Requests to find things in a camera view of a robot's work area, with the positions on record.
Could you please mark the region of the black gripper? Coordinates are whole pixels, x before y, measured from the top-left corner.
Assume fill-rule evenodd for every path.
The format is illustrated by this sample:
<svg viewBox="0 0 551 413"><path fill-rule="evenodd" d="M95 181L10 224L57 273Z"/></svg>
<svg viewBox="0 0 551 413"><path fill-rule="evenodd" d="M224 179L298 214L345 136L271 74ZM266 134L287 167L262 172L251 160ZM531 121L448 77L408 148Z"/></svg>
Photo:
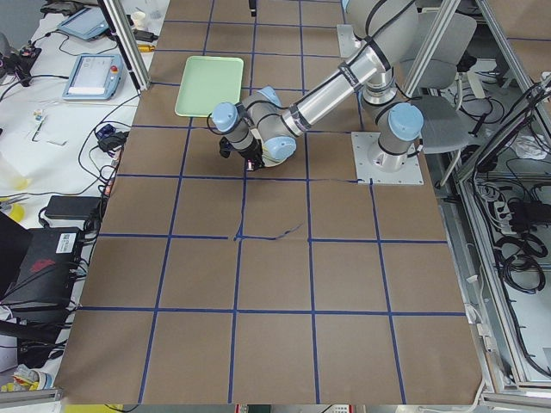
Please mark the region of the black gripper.
<svg viewBox="0 0 551 413"><path fill-rule="evenodd" d="M263 148L259 139L251 133L243 137L224 135L219 141L219 153L223 158L229 158L236 151L246 161L247 170L259 170L263 167Z"/></svg>

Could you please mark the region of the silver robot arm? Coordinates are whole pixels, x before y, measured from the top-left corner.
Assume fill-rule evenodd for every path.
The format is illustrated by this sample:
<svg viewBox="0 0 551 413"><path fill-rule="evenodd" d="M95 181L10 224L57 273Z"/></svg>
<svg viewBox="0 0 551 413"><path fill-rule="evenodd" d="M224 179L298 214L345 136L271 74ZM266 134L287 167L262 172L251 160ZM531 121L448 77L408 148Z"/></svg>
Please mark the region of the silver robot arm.
<svg viewBox="0 0 551 413"><path fill-rule="evenodd" d="M241 102L214 108L210 118L223 158L236 152L249 171L285 162L300 135L369 81L387 74L411 45L418 25L413 1L345 1L343 8L361 45L321 84L286 107L266 86Z"/></svg>

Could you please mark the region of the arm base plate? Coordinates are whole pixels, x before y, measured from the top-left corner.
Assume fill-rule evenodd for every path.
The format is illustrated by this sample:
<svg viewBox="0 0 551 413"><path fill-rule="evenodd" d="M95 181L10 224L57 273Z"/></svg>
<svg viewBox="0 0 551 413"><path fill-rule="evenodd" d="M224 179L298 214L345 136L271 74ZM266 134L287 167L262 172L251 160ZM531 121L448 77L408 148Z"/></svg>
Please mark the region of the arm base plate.
<svg viewBox="0 0 551 413"><path fill-rule="evenodd" d="M424 179L413 145L406 154L390 155L380 148L379 136L380 133L351 134L356 180L365 185L423 185Z"/></svg>

